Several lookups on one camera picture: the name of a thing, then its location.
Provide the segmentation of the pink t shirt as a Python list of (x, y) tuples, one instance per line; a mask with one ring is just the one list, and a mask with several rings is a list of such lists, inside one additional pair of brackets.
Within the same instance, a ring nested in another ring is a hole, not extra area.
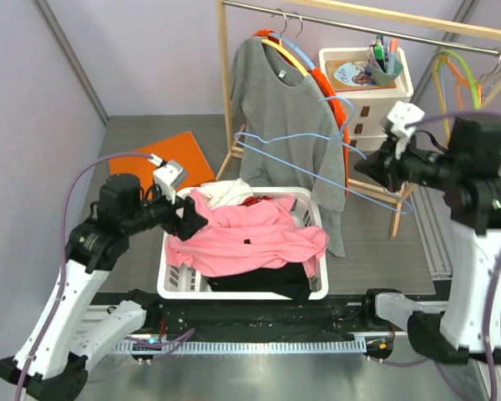
[(198, 190), (192, 190), (190, 198), (208, 224), (187, 241), (167, 236), (167, 264), (193, 267), (205, 277), (225, 277), (295, 262), (303, 265), (308, 277), (316, 275), (328, 235), (319, 226), (296, 225), (291, 216), (294, 196), (215, 209)]

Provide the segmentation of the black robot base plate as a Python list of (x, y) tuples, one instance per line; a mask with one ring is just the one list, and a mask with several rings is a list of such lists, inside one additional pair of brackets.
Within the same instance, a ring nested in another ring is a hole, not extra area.
[(297, 303), (241, 300), (170, 300), (154, 297), (153, 317), (133, 334), (175, 339), (190, 329), (192, 339), (204, 342), (293, 343), (336, 341), (357, 333), (395, 337), (402, 329), (372, 320), (362, 307), (362, 296), (331, 295)]

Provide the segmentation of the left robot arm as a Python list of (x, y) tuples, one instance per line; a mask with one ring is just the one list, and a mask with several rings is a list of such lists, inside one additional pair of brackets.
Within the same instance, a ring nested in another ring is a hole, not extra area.
[(101, 186), (89, 217), (69, 234), (65, 263), (33, 332), (15, 355), (0, 360), (0, 378), (16, 385), (16, 399), (75, 400), (90, 371), (116, 343), (132, 332), (159, 327), (158, 297), (134, 289), (102, 322), (78, 334), (131, 236), (159, 226), (186, 241), (206, 226), (193, 199), (169, 198), (171, 189), (158, 181), (143, 190), (131, 174), (111, 175)]

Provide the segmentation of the light blue wire hanger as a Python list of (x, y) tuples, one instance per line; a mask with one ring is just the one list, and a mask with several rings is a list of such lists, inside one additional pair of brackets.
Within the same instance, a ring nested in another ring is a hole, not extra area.
[[(352, 101), (350, 101), (349, 99), (347, 99), (343, 96), (334, 95), (333, 97), (338, 98), (340, 101), (342, 101), (344, 104), (346, 104), (349, 107), (350, 114), (347, 116), (347, 123), (350, 123), (355, 116), (356, 106), (352, 103)], [(324, 102), (327, 99), (330, 99), (330, 98), (320, 99), (320, 102)], [(322, 175), (318, 175), (314, 172), (310, 172), (309, 170), (306, 170), (306, 169), (304, 169), (300, 166), (297, 166), (291, 162), (283, 160), (283, 159), (281, 159), (281, 158), (279, 158), (271, 153), (267, 153), (264, 150), (258, 149), (255, 146), (248, 145), (245, 141), (240, 139), (240, 137), (252, 138), (252, 139), (258, 140), (263, 145), (270, 145), (271, 143), (274, 143), (274, 142), (286, 141), (286, 140), (303, 138), (303, 137), (314, 137), (314, 138), (318, 138), (318, 139), (325, 140), (325, 141), (331, 141), (331, 140), (335, 139), (336, 137), (342, 137), (340, 132), (341, 131), (338, 129), (338, 133), (336, 135), (331, 136), (331, 137), (319, 135), (316, 133), (298, 133), (298, 134), (280, 136), (280, 137), (277, 137), (277, 138), (272, 139), (272, 140), (264, 140), (259, 135), (255, 135), (252, 133), (247, 133), (247, 132), (244, 132), (242, 130), (239, 130), (233, 134), (233, 139), (235, 140), (235, 142), (238, 145), (242, 145), (244, 150), (245, 149), (253, 150), (260, 155), (264, 155), (267, 158), (270, 158), (274, 161), (277, 161), (277, 162), (279, 162), (283, 165), (286, 165), (292, 169), (295, 169), (295, 170), (300, 171), (302, 173), (308, 174), (309, 176), (311, 176), (315, 179), (321, 180), (321, 181), (327, 183), (328, 185), (332, 185), (332, 186), (335, 186), (335, 187), (340, 188), (342, 190), (346, 190), (348, 193), (354, 194), (354, 195), (356, 195), (364, 200), (370, 201), (370, 202), (377, 204), (385, 209), (388, 209), (388, 210), (394, 211), (394, 212), (398, 212), (400, 215), (413, 214), (415, 211), (415, 208), (407, 200), (408, 195), (395, 195), (392, 192), (384, 190), (384, 195), (390, 197), (391, 200), (379, 201), (379, 200), (377, 200), (377, 198), (375, 196), (363, 195), (363, 193), (361, 193), (360, 191), (355, 190), (354, 184), (350, 184), (348, 187), (344, 186), (344, 185), (340, 185), (337, 182), (329, 180)]]

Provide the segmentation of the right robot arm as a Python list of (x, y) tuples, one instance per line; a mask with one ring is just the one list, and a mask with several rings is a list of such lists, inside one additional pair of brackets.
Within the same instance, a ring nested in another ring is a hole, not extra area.
[(355, 164), (389, 190), (401, 184), (440, 190), (450, 210), (453, 276), (444, 311), (393, 289), (370, 289), (360, 310), (365, 327), (388, 322), (407, 333), (420, 355), (444, 364), (470, 359), (501, 365), (501, 115), (455, 116), (446, 147), (405, 147), (396, 134)]

